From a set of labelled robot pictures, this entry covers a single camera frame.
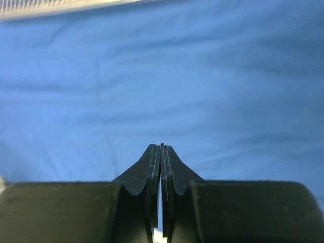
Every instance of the blue surface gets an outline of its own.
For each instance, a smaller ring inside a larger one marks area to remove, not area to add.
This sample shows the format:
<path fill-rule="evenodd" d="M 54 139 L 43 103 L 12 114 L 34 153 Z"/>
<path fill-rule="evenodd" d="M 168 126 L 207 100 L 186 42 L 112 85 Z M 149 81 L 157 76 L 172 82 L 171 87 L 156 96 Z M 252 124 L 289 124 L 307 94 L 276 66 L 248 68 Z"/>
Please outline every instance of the blue surface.
<path fill-rule="evenodd" d="M 169 1 L 0 24 L 0 174 L 112 180 L 148 144 L 324 208 L 324 2 Z"/>

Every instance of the blue fabric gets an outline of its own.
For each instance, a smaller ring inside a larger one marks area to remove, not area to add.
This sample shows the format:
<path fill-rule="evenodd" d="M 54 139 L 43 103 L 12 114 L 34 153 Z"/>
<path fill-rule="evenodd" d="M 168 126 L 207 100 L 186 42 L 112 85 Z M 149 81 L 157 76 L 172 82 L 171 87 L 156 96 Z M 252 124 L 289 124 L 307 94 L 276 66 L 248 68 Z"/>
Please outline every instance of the blue fabric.
<path fill-rule="evenodd" d="M 324 208 L 324 2 L 168 1 L 0 23 L 0 174 L 112 180 L 148 144 Z"/>

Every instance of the blue cloth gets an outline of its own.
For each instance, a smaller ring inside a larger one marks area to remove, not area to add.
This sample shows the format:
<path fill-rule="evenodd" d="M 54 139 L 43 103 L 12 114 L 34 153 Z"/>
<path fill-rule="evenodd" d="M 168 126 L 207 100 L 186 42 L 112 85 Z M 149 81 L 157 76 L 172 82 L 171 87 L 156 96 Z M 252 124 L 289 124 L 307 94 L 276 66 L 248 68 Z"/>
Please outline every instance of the blue cloth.
<path fill-rule="evenodd" d="M 140 3 L 0 23 L 0 174 L 112 180 L 150 143 L 324 208 L 324 2 Z"/>

